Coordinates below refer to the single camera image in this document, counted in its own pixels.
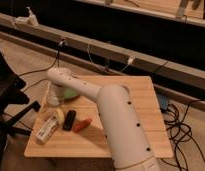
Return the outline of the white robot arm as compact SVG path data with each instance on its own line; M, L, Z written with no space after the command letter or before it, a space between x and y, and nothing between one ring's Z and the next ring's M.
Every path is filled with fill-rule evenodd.
M72 76L67 68L51 68L47 78L96 103L116 171L161 171L124 86L98 86Z

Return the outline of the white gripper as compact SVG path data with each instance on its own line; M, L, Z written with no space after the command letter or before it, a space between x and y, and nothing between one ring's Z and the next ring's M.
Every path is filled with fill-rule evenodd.
M64 90L65 88L63 86L58 86L54 83L50 83L49 91L46 96L46 102L51 107L60 106L64 102ZM64 113L60 108L56 109L56 118L59 124L62 124L64 122Z

